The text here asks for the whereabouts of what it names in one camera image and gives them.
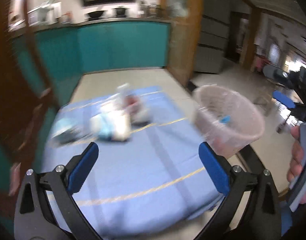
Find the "person's right hand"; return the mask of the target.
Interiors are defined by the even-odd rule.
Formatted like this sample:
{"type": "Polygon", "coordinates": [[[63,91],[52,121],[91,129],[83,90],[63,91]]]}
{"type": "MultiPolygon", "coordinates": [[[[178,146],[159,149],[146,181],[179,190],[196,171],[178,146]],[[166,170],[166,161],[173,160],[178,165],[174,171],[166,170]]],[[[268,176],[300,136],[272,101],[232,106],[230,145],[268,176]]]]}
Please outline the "person's right hand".
{"type": "Polygon", "coordinates": [[[287,173],[289,192],[287,203],[292,212],[306,203],[306,122],[291,130],[296,139],[292,148],[292,159],[287,173]]]}

